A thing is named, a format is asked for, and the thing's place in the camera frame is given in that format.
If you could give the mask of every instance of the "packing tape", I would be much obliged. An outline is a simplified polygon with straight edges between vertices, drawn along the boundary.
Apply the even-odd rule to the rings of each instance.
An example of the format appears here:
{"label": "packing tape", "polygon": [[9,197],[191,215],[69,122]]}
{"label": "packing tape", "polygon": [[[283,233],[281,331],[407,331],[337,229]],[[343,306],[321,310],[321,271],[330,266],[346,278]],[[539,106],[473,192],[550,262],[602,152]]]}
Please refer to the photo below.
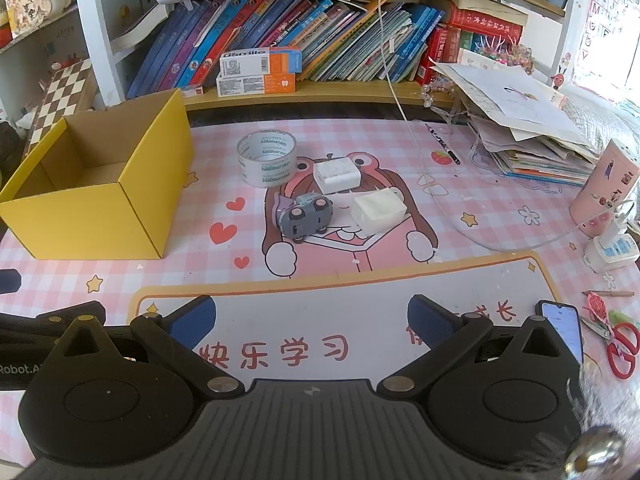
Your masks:
{"label": "packing tape", "polygon": [[238,162],[250,186],[280,186],[296,173],[296,138],[281,130],[249,134],[238,142]]}

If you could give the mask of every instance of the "toothpaste box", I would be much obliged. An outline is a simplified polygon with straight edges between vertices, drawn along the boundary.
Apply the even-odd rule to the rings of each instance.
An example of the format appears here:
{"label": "toothpaste box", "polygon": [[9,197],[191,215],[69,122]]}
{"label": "toothpaste box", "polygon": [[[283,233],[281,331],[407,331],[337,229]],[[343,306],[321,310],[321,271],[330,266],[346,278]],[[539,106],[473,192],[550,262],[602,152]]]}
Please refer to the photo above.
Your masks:
{"label": "toothpaste box", "polygon": [[295,74],[263,74],[244,77],[218,76],[218,97],[284,94],[296,91]]}
{"label": "toothpaste box", "polygon": [[302,72],[302,54],[295,47],[245,48],[220,56],[220,76],[223,78],[296,72]]}

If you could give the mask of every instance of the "toy car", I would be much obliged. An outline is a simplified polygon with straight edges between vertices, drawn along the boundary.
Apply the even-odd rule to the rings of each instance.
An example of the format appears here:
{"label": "toy car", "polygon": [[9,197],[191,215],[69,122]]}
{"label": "toy car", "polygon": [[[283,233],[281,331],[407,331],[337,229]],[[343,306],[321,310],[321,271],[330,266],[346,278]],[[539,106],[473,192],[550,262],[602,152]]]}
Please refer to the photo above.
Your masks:
{"label": "toy car", "polygon": [[305,193],[295,200],[276,195],[271,220],[282,235],[295,243],[305,237],[323,234],[334,215],[334,203],[319,193]]}

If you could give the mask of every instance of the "white charger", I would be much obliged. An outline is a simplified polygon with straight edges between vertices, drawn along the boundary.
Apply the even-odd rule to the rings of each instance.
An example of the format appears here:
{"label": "white charger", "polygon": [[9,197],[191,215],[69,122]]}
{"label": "white charger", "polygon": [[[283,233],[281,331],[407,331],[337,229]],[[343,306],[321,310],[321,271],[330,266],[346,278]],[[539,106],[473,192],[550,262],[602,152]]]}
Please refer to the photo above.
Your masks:
{"label": "white charger", "polygon": [[314,179],[322,194],[337,193],[360,186],[360,168],[348,157],[314,164]]}

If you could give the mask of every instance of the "pen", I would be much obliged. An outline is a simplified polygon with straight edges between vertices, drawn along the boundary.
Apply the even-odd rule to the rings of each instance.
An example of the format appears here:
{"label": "pen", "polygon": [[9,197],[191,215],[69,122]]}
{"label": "pen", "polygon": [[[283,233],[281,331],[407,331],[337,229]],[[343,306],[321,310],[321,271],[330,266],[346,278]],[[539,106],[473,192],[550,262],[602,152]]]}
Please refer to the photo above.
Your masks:
{"label": "pen", "polygon": [[435,132],[435,130],[433,128],[431,128],[428,124],[427,124],[427,128],[429,129],[429,131],[431,132],[431,135],[433,136],[434,139],[436,139],[439,143],[440,146],[442,146],[442,149],[449,153],[449,156],[453,159],[453,161],[457,164],[460,165],[460,159],[456,157],[456,154],[453,153],[449,147],[446,145],[446,143],[444,142],[444,140],[442,140],[440,138],[440,136]]}

